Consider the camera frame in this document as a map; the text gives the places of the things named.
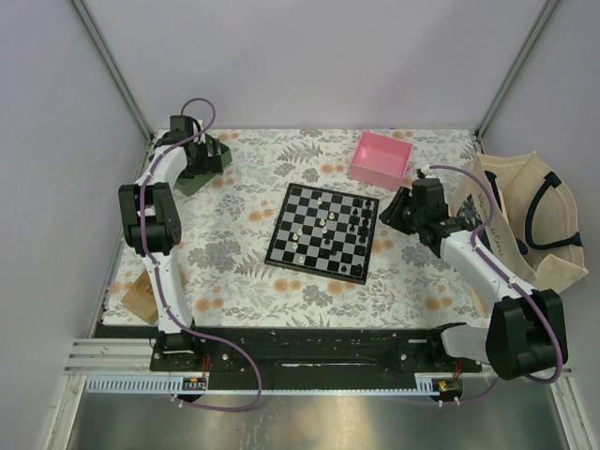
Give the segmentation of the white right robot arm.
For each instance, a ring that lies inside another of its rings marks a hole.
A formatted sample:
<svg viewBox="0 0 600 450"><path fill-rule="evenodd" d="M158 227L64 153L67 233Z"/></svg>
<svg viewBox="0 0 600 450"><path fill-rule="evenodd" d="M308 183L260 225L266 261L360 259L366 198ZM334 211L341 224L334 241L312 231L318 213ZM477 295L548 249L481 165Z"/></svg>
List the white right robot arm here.
<svg viewBox="0 0 600 450"><path fill-rule="evenodd" d="M502 264L462 217L452 217L437 178L401 188L381 213L383 224L415 234L422 245L458 271L490 309L486 328L453 323L438 327L440 339L427 346L428 363L446 371L459 358L491 366L503 380L537 380L552 369L555 382L568 359L561 297L538 290Z"/></svg>

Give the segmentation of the black white chess board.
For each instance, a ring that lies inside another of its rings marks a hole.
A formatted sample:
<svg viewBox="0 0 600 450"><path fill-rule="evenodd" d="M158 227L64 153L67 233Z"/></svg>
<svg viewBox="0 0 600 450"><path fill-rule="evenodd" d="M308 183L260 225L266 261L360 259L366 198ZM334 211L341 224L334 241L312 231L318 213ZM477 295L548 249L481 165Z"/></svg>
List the black white chess board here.
<svg viewBox="0 0 600 450"><path fill-rule="evenodd" d="M372 197L291 183L264 262L364 285L378 209Z"/></svg>

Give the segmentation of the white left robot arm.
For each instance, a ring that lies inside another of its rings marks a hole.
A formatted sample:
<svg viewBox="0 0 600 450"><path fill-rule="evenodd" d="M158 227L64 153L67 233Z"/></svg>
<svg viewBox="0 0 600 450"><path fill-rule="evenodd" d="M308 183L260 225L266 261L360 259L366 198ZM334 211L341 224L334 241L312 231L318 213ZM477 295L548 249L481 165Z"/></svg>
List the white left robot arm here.
<svg viewBox="0 0 600 450"><path fill-rule="evenodd" d="M199 121L179 113L170 118L170 129L156 142L142 175L118 189L126 243L141 257L157 304L154 352L183 370L201 364L203 347L190 334L194 320L178 268L182 226L173 189L189 195L230 162L227 146L207 135Z"/></svg>

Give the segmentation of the green plastic tray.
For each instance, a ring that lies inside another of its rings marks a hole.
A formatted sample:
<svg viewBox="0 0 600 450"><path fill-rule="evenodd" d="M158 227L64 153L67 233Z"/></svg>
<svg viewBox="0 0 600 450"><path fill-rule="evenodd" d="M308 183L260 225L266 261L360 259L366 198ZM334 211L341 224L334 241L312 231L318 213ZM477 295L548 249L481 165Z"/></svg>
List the green plastic tray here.
<svg viewBox="0 0 600 450"><path fill-rule="evenodd" d="M199 168L186 168L175 182L175 186L186 196L193 195L218 174L223 174L233 161L230 147L219 139L207 138L200 147L206 148L207 161Z"/></svg>

